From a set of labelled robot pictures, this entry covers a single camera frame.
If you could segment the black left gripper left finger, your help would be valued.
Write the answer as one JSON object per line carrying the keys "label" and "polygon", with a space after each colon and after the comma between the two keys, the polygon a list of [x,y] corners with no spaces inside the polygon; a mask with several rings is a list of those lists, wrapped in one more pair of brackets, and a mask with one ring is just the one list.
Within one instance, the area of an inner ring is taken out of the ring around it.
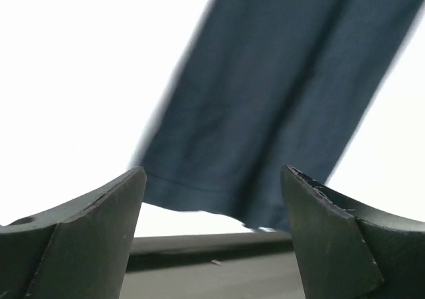
{"label": "black left gripper left finger", "polygon": [[145,190],[135,167],[52,209],[1,227],[1,297],[118,298]]}

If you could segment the navy maroon garment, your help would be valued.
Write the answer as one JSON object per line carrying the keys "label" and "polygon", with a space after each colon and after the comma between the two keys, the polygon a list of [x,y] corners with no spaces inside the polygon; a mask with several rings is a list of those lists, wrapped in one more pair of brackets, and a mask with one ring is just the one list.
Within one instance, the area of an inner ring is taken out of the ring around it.
{"label": "navy maroon garment", "polygon": [[280,172],[330,176],[424,0],[214,0],[140,165],[144,200],[289,231]]}

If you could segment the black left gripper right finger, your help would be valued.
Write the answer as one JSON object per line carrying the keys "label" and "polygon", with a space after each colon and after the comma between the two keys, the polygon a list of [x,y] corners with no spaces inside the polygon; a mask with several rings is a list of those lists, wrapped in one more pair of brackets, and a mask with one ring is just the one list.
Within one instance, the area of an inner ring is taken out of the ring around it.
{"label": "black left gripper right finger", "polygon": [[424,223],[375,209],[296,168],[282,194],[306,298],[424,298]]}

